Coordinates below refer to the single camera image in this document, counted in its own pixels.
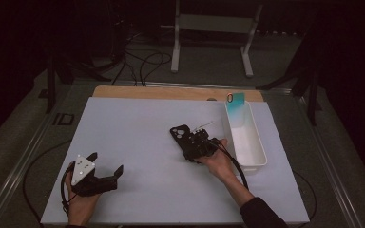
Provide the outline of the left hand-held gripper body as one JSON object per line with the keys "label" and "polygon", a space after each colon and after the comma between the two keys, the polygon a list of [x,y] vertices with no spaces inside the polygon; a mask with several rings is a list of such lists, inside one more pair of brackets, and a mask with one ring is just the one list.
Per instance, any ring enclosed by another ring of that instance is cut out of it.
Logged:
{"label": "left hand-held gripper body", "polygon": [[72,171],[70,183],[72,191],[81,197],[90,197],[117,189],[118,183],[117,180],[114,180],[114,174],[109,177],[97,178],[95,170],[95,161],[88,161],[79,155]]}

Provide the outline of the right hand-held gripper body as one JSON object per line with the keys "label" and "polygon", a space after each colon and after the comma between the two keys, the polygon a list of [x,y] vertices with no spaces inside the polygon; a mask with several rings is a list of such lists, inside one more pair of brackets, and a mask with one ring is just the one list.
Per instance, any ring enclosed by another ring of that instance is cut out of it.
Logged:
{"label": "right hand-held gripper body", "polygon": [[221,144],[217,138],[210,139],[209,134],[203,128],[191,131],[191,134],[191,149],[187,152],[182,152],[184,157],[190,162],[200,157],[212,156]]}

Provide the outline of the black phone case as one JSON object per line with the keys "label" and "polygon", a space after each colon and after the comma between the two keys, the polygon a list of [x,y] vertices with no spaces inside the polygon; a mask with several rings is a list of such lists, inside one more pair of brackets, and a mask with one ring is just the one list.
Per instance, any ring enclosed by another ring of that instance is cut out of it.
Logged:
{"label": "black phone case", "polygon": [[169,132],[183,152],[187,152],[191,149],[190,137],[192,134],[190,128],[186,124],[174,126]]}

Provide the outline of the white plastic bin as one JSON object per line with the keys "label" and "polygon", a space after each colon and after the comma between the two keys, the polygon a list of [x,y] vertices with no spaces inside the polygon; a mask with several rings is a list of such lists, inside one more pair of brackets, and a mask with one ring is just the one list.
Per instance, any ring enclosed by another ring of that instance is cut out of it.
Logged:
{"label": "white plastic bin", "polygon": [[267,163],[257,124],[251,105],[244,101],[244,123],[240,127],[230,125],[227,111],[224,124],[226,138],[229,140],[229,151],[245,171],[253,171]]}

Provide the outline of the iridescent phone case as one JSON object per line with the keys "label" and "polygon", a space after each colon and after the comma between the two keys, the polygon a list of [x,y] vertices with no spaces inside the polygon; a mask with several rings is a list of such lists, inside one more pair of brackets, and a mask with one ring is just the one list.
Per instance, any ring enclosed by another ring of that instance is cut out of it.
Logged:
{"label": "iridescent phone case", "polygon": [[244,123],[244,94],[229,93],[226,98],[227,116],[232,127],[240,127]]}

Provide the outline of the person's left hand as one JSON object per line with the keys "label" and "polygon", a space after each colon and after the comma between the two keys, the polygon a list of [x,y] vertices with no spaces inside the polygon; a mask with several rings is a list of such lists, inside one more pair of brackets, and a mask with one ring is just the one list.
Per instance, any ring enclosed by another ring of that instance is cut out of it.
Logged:
{"label": "person's left hand", "polygon": [[71,189],[72,172],[67,173],[65,185],[68,194],[68,222],[66,228],[87,228],[101,195],[80,197]]}

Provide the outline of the person's right hand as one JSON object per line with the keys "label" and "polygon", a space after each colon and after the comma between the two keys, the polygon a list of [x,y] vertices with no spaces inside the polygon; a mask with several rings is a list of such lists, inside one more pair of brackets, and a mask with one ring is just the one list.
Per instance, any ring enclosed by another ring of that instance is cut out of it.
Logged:
{"label": "person's right hand", "polygon": [[231,159],[220,149],[212,156],[198,158],[197,162],[204,164],[209,172],[223,183],[235,178]]}

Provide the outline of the white table mat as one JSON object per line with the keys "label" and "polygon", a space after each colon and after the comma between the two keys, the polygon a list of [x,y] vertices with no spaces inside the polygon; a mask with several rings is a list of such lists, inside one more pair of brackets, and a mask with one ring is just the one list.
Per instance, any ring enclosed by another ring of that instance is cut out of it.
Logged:
{"label": "white table mat", "polygon": [[[267,103],[250,103],[267,163],[246,177],[250,191],[289,224],[309,221]],[[239,207],[207,168],[186,161],[169,129],[181,124],[225,138],[223,102],[89,98],[41,222],[65,224],[61,176],[78,155],[98,152],[96,175],[124,173],[102,194],[93,223],[122,225],[240,224]]]}

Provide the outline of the black tripod stand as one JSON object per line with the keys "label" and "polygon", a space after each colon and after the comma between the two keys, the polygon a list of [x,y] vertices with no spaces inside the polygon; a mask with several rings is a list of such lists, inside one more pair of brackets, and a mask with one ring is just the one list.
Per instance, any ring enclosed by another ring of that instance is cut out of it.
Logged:
{"label": "black tripod stand", "polygon": [[269,84],[257,86],[257,90],[270,90],[292,79],[295,79],[291,94],[302,97],[309,92],[307,103],[307,117],[312,125],[316,125],[317,83],[321,54],[318,48],[318,38],[306,33],[283,76]]}

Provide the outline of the grey metal stand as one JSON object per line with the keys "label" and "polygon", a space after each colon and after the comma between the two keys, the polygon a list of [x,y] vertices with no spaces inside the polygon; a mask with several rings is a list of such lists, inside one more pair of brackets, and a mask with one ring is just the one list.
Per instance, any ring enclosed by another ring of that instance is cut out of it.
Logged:
{"label": "grey metal stand", "polygon": [[181,13],[180,6],[181,0],[175,0],[174,47],[171,58],[171,71],[173,73],[179,71],[181,52],[180,31],[195,30],[247,34],[248,39],[245,45],[240,48],[240,55],[246,77],[251,78],[254,76],[249,50],[256,34],[263,5],[257,5],[256,11],[251,18],[184,14]]}

